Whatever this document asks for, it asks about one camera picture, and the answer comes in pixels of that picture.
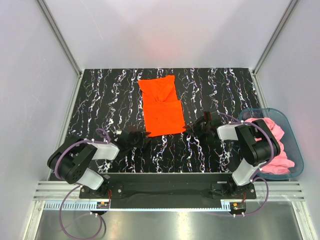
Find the blue plastic basket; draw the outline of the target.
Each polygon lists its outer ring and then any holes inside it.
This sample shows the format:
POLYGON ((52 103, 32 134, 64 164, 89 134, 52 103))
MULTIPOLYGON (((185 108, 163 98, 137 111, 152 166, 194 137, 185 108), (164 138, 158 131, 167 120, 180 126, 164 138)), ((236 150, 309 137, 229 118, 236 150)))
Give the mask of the blue plastic basket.
POLYGON ((287 117, 274 108, 246 108, 238 119, 253 122, 263 119, 280 145, 280 154, 264 166, 257 176, 272 181, 287 181, 299 176, 304 169, 304 161, 287 117))

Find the orange t shirt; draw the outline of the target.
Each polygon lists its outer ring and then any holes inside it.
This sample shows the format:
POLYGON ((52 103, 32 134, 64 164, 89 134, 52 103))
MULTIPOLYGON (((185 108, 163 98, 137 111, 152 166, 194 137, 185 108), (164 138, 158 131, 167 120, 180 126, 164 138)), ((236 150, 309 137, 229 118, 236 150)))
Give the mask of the orange t shirt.
POLYGON ((181 101, 177 97, 175 76, 138 81, 142 92, 143 117, 149 137, 180 134, 185 131, 181 101))

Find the pink t shirt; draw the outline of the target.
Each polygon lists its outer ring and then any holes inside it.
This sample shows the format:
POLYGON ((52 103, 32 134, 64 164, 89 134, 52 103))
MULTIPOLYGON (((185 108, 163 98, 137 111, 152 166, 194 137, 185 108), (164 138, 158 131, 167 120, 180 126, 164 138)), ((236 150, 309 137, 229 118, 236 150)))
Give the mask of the pink t shirt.
POLYGON ((272 176, 284 176, 290 173, 289 168, 293 168, 295 163, 288 159, 284 151, 284 145, 280 141, 285 132, 273 120, 268 117, 264 118, 249 118, 244 121, 245 124, 251 123, 259 126, 270 138, 272 144, 275 144, 273 158, 269 162, 265 162, 262 168, 258 168, 258 173, 270 174, 272 176))

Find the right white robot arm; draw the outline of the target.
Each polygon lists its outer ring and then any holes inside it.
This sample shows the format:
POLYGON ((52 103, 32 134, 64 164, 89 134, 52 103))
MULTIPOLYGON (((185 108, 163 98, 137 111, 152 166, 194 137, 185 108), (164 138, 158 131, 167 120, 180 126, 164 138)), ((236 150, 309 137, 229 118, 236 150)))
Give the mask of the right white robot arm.
POLYGON ((276 137, 262 118, 240 121, 226 113, 205 111, 203 116, 185 125, 184 132, 201 138, 211 134, 220 141, 237 141, 242 160, 225 184, 211 192, 232 198, 242 197, 257 173, 281 153, 276 137))

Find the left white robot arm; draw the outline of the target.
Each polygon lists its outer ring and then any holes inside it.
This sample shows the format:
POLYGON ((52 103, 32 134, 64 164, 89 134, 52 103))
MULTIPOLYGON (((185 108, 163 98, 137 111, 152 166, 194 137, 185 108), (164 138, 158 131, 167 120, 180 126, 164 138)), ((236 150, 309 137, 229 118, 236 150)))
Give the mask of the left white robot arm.
POLYGON ((151 132, 125 128, 117 131, 114 137, 102 128, 95 131, 102 141, 72 136, 67 139, 48 159, 47 166, 55 177, 89 189, 96 198, 112 195, 109 178, 89 168, 93 160, 120 160, 132 149, 143 149, 150 141, 151 132))

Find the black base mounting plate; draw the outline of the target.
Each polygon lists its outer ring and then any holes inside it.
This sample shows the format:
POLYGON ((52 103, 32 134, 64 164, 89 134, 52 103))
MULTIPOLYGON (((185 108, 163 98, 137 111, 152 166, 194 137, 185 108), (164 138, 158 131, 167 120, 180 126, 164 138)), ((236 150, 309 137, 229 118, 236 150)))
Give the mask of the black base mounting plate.
POLYGON ((110 173, 111 201, 136 206, 155 203, 182 207, 211 207, 218 200, 255 200, 250 184, 243 196, 220 196, 211 190, 226 183, 230 173, 110 173))

